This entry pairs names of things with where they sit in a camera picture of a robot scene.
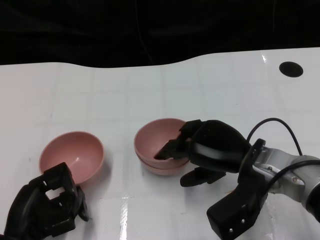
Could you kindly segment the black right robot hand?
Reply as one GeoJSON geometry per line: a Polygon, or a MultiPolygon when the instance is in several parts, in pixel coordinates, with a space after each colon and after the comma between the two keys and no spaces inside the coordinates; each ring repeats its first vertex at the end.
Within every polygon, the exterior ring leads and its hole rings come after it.
{"type": "Polygon", "coordinates": [[[238,173],[251,145],[232,126],[219,120],[187,121],[175,139],[154,156],[157,160],[188,158],[197,167],[180,179],[182,187],[212,184],[226,173],[238,173]]]}

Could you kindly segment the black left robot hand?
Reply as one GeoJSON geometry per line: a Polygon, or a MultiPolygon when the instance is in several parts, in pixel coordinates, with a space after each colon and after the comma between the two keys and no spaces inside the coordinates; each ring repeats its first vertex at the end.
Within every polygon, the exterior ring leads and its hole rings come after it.
{"type": "Polygon", "coordinates": [[[75,229],[75,218],[89,221],[85,193],[65,162],[24,185],[8,212],[2,240],[43,240],[75,229]]]}

